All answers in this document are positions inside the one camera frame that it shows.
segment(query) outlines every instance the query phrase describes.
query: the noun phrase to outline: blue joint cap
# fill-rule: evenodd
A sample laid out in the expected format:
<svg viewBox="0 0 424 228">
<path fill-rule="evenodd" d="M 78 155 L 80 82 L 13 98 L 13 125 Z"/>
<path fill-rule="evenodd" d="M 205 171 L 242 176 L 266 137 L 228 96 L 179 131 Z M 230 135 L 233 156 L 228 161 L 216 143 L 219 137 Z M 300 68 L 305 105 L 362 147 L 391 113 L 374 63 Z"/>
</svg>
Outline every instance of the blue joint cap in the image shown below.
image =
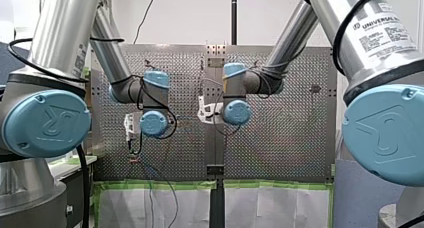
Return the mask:
<svg viewBox="0 0 424 228">
<path fill-rule="evenodd" d="M 242 63 L 228 63 L 224 65 L 224 77 L 223 79 L 228 79 L 233 76 L 242 74 L 246 72 L 246 66 Z"/>
<path fill-rule="evenodd" d="M 13 107 L 1 134 L 10 151 L 28 158 L 56 157 L 81 144 L 90 112 L 77 95 L 62 90 L 34 93 Z"/>
<path fill-rule="evenodd" d="M 160 137 L 167 127 L 168 121 L 159 111 L 148 111 L 140 119 L 140 130 L 148 137 Z"/>
<path fill-rule="evenodd" d="M 247 102 L 235 100 L 230 102 L 224 110 L 224 121 L 231 125 L 244 125 L 252 116 L 252 111 Z"/>
<path fill-rule="evenodd" d="M 368 171 L 405 186 L 424 186 L 424 87 L 379 86 L 345 113 L 346 146 Z"/>
<path fill-rule="evenodd" d="M 120 103 L 120 102 L 118 101 L 118 99 L 116 99 L 115 95 L 113 94 L 113 89 L 112 89 L 112 86 L 111 86 L 111 85 L 109 85 L 109 89 L 108 89 L 108 91 L 109 91 L 109 98 L 110 98 L 113 102 L 115 102 L 115 103 Z"/>
<path fill-rule="evenodd" d="M 162 89 L 169 89 L 169 75 L 163 71 L 146 71 L 143 80 Z"/>
</svg>

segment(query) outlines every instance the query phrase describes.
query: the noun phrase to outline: universal robots logo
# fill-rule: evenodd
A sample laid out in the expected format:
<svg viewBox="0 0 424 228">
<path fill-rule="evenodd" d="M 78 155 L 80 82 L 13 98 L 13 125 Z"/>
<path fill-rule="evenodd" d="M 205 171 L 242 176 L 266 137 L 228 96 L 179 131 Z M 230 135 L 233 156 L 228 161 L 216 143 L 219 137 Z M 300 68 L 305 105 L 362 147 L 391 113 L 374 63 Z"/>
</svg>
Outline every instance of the universal robots logo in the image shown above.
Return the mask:
<svg viewBox="0 0 424 228">
<path fill-rule="evenodd" d="M 43 140 L 72 141 L 72 131 L 78 118 L 78 112 L 63 107 L 50 106 L 45 110 L 48 121 L 43 125 Z"/>
<path fill-rule="evenodd" d="M 359 22 L 353 25 L 353 30 L 357 30 L 359 28 L 361 28 L 361 24 L 359 24 Z"/>
</svg>

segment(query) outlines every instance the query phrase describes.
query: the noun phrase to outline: green tape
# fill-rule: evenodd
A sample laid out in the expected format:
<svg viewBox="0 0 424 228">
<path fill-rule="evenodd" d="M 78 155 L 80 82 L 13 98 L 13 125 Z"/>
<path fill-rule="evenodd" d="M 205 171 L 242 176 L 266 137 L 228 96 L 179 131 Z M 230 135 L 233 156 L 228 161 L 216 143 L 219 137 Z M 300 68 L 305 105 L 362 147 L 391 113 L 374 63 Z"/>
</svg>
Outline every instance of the green tape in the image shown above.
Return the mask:
<svg viewBox="0 0 424 228">
<path fill-rule="evenodd" d="M 165 181 L 151 181 L 153 190 L 171 190 L 169 184 Z M 215 181 L 199 182 L 169 182 L 174 190 L 212 190 L 216 189 Z M 125 180 L 125 181 L 103 181 L 94 183 L 95 186 L 103 190 L 131 190 L 131 189 L 150 189 L 149 181 L 144 180 Z"/>
<path fill-rule="evenodd" d="M 273 181 L 273 180 L 224 180 L 225 188 L 259 188 L 274 187 L 286 189 L 300 190 L 330 190 L 328 184 L 322 183 L 300 183 L 290 181 Z"/>
<path fill-rule="evenodd" d="M 100 215 L 100 196 L 102 194 L 101 186 L 94 186 L 94 227 L 99 227 L 99 215 Z"/>
</svg>

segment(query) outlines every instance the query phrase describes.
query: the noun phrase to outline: pegboard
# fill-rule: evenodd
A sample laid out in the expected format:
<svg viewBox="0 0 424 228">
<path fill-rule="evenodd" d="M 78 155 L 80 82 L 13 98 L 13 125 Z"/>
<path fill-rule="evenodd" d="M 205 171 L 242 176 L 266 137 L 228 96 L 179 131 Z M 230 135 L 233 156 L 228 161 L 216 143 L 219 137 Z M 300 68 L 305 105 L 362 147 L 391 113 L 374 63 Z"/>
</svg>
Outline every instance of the pegboard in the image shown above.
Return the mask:
<svg viewBox="0 0 424 228">
<path fill-rule="evenodd" d="M 266 47 L 227 47 L 227 61 L 266 62 Z M 330 48 L 307 48 L 289 68 L 281 94 L 248 95 L 253 116 L 226 139 L 225 178 L 331 181 L 336 72 Z"/>
<path fill-rule="evenodd" d="M 177 115 L 178 130 L 168 140 L 148 139 L 142 153 L 169 180 L 205 180 L 205 125 L 197 118 L 205 46 L 125 45 L 131 71 L 142 75 L 145 62 L 171 79 L 170 109 Z M 263 64 L 271 47 L 228 46 L 227 62 Z M 325 181 L 334 163 L 336 73 L 329 48 L 307 48 L 293 63 L 281 95 L 268 100 L 249 96 L 253 118 L 235 136 L 226 139 L 225 177 Z M 93 143 L 101 150 L 96 180 L 144 179 L 141 164 L 130 165 L 125 141 L 125 114 L 135 104 L 117 104 L 108 95 L 108 81 L 93 59 Z M 311 86 L 320 87 L 312 93 Z"/>
</svg>

